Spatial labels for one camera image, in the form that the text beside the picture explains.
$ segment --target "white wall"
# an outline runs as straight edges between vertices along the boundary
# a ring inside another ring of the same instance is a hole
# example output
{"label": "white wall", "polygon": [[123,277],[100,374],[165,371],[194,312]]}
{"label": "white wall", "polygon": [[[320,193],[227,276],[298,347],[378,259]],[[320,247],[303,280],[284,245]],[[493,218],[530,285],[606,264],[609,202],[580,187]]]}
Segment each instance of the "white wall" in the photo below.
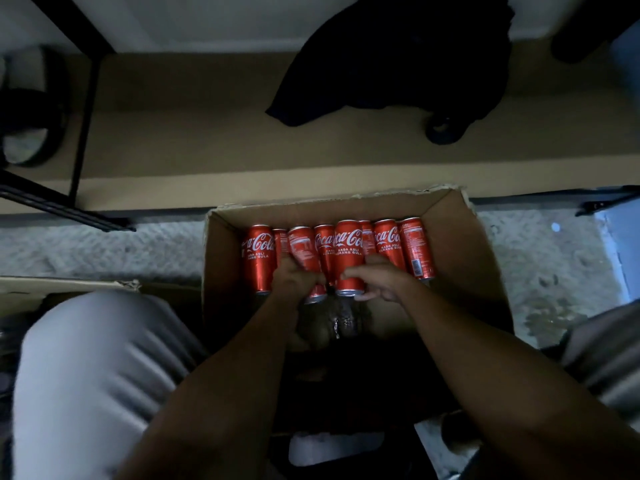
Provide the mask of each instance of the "white wall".
{"label": "white wall", "polygon": [[[356,0],[74,0],[117,52],[297,50]],[[513,39],[548,34],[576,0],[511,0]],[[73,45],[30,0],[0,0],[0,52]]]}
{"label": "white wall", "polygon": [[76,50],[31,0],[0,0],[0,54],[39,44]]}

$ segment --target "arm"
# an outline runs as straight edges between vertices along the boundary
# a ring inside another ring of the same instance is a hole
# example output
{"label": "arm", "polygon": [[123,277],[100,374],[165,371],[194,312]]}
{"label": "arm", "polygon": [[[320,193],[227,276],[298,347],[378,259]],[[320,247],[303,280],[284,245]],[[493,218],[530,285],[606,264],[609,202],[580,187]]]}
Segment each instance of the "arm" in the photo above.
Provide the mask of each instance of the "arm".
{"label": "arm", "polygon": [[402,304],[485,441],[528,477],[640,471],[640,436],[540,352],[467,315],[383,258],[345,274],[369,283],[362,299]]}
{"label": "arm", "polygon": [[297,306],[322,274],[285,257],[273,291],[228,345],[172,393],[116,480],[259,478]]}

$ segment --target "hand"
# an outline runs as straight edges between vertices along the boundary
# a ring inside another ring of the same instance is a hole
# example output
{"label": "hand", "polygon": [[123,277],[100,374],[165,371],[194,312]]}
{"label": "hand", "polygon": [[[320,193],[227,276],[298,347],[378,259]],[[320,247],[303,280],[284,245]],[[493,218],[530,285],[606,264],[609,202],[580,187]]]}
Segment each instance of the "hand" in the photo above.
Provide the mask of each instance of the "hand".
{"label": "hand", "polygon": [[387,301],[398,301],[397,290],[417,282],[384,256],[372,254],[365,259],[366,265],[348,267],[342,274],[345,278],[360,278],[368,285],[366,293],[354,297],[356,301],[367,301],[379,296]]}
{"label": "hand", "polygon": [[324,285],[324,282],[323,273],[305,271],[289,254],[284,253],[280,266],[273,273],[271,295],[296,306],[309,294],[311,288],[316,284]]}

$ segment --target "leg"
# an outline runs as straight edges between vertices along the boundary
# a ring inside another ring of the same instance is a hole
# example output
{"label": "leg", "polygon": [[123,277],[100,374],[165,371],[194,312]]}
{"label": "leg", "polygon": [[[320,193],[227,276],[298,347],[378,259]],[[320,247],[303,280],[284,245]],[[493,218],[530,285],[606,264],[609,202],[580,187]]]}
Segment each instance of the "leg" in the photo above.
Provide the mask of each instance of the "leg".
{"label": "leg", "polygon": [[112,476],[169,394],[207,355],[155,297],[94,292],[53,308],[22,345],[14,478]]}

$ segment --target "coca-cola logo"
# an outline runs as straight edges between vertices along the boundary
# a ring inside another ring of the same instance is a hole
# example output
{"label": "coca-cola logo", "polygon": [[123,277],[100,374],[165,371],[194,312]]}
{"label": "coca-cola logo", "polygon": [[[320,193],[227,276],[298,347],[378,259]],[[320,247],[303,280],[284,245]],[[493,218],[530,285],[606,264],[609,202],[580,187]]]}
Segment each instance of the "coca-cola logo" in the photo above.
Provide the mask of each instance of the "coca-cola logo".
{"label": "coca-cola logo", "polygon": [[333,234],[322,236],[316,234],[316,248],[330,248],[333,245]]}
{"label": "coca-cola logo", "polygon": [[256,237],[247,239],[245,243],[247,250],[256,251],[272,251],[275,249],[273,244],[273,236],[268,232],[258,234]]}
{"label": "coca-cola logo", "polygon": [[400,234],[398,234],[398,228],[392,227],[391,230],[376,233],[376,242],[382,244],[393,244],[400,242]]}
{"label": "coca-cola logo", "polygon": [[362,247],[362,231],[361,229],[352,230],[351,232],[341,232],[335,235],[335,246],[341,248],[343,246]]}

